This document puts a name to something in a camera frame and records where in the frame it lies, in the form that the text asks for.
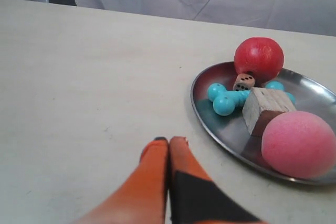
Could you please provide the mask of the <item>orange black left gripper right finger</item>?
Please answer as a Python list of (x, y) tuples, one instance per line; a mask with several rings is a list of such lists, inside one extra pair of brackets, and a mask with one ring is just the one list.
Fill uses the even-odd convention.
[(173, 223), (265, 223), (214, 183), (193, 155), (186, 138), (173, 137), (169, 152)]

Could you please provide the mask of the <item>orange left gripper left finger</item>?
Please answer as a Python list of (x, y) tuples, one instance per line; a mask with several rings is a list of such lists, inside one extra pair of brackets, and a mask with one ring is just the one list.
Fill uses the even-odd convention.
[(164, 223), (167, 200), (168, 141), (157, 137), (142, 151), (126, 181), (76, 223)]

